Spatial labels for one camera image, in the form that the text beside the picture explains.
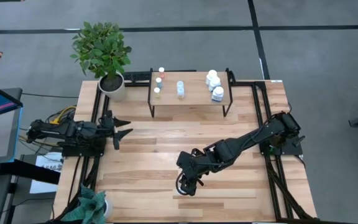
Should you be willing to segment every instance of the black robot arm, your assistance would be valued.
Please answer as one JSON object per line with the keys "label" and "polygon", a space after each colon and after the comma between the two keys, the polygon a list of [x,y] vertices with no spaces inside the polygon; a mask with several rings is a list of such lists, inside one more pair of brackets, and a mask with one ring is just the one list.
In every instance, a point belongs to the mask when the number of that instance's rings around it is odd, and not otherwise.
{"label": "black robot arm", "polygon": [[193,149],[191,154],[181,152],[177,160],[177,166],[182,169],[176,183],[178,192],[193,196],[196,184],[204,185],[201,181],[203,174],[215,173],[233,165],[242,151],[258,143],[268,141],[270,147],[282,147],[287,141],[298,138],[299,130],[292,115],[282,112],[273,115],[261,128],[239,138],[220,140],[204,148],[203,152],[199,149]]}
{"label": "black robot arm", "polygon": [[27,142],[46,137],[62,139],[58,145],[63,148],[62,156],[102,156],[106,138],[112,138],[115,149],[119,141],[133,129],[117,131],[116,127],[130,124],[112,115],[112,111],[99,118],[99,124],[89,121],[73,121],[68,118],[61,124],[44,123],[38,119],[27,130]]}

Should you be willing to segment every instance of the white bottle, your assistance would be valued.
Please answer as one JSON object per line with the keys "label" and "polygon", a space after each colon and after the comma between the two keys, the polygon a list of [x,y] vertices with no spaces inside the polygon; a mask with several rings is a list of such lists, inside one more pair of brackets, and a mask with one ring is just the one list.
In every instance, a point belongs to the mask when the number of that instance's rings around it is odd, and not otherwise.
{"label": "white bottle", "polygon": [[159,87],[155,87],[154,88],[154,95],[156,98],[160,98],[161,94],[160,94],[160,88]]}
{"label": "white bottle", "polygon": [[185,89],[183,87],[177,88],[177,96],[179,99],[183,99],[185,97]]}
{"label": "white bottle", "polygon": [[212,92],[217,86],[221,86],[221,79],[219,77],[213,77],[209,83],[209,91]]}
{"label": "white bottle", "polygon": [[220,102],[223,100],[223,88],[218,86],[212,92],[212,100]]}
{"label": "white bottle", "polygon": [[162,79],[158,77],[155,79],[155,82],[157,82],[157,87],[161,89],[162,88]]}
{"label": "white bottle", "polygon": [[209,86],[209,83],[213,77],[218,77],[218,73],[215,70],[210,70],[206,76],[205,84]]}

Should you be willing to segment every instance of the wooden tabletop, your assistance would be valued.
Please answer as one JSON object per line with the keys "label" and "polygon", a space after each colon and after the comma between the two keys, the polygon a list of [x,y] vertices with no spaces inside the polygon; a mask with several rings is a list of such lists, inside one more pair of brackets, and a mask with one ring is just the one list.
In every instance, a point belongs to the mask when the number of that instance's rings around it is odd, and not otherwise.
{"label": "wooden tabletop", "polygon": [[[266,86],[272,113],[288,111],[283,83],[266,81]],[[91,119],[96,87],[97,82],[83,82],[75,120]],[[109,109],[117,118],[132,121],[119,129],[134,130],[121,141],[119,151],[108,139],[96,184],[96,190],[105,190],[114,204],[108,222],[274,221],[265,161],[258,146],[244,151],[233,166],[203,176],[205,186],[198,186],[194,197],[179,195],[175,190],[180,151],[202,149],[217,140],[236,138],[258,128],[250,87],[232,88],[233,105],[225,118],[217,106],[164,106],[151,118],[148,88],[129,87],[126,91],[127,98],[120,103],[110,102]],[[315,216],[305,168],[294,156],[282,156],[282,160],[289,191],[306,212]],[[67,205],[76,161],[77,157],[70,157],[64,162],[54,203],[56,214]],[[282,194],[278,189],[277,192],[284,217]]]}
{"label": "wooden tabletop", "polygon": [[[163,87],[160,92],[160,98],[155,97],[154,88],[157,87],[156,78],[160,76],[159,72],[152,74],[152,86],[150,88],[150,104],[157,105],[229,105],[230,92],[229,82],[226,72],[218,72],[221,79],[221,87],[224,90],[223,100],[221,102],[212,101],[212,93],[205,84],[208,72],[165,72],[162,80]],[[177,82],[182,81],[185,86],[185,97],[178,99]]]}

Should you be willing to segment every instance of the paper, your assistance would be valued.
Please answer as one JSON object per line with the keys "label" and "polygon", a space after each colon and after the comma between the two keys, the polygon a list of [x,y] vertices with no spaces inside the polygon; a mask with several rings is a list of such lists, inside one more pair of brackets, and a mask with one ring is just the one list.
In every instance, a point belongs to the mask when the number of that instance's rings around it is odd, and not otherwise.
{"label": "paper", "polygon": [[[57,172],[61,172],[63,166],[63,164],[60,162],[61,158],[61,152],[49,152],[44,156],[37,156],[37,161],[35,162],[35,165],[38,167],[44,167]],[[31,182],[30,194],[40,194],[56,191],[57,185],[55,184],[48,184],[36,180],[33,180]]]}

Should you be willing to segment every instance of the plant pot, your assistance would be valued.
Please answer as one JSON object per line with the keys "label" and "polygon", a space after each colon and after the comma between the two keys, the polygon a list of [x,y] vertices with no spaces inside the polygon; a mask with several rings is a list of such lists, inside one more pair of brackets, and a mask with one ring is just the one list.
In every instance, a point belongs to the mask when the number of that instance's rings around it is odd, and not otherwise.
{"label": "plant pot", "polygon": [[104,199],[104,217],[107,219],[112,215],[112,202]]}
{"label": "plant pot", "polygon": [[105,75],[99,79],[99,89],[106,94],[113,101],[121,101],[125,98],[125,83],[124,77],[121,73],[116,72],[112,80],[108,80],[108,76]]}

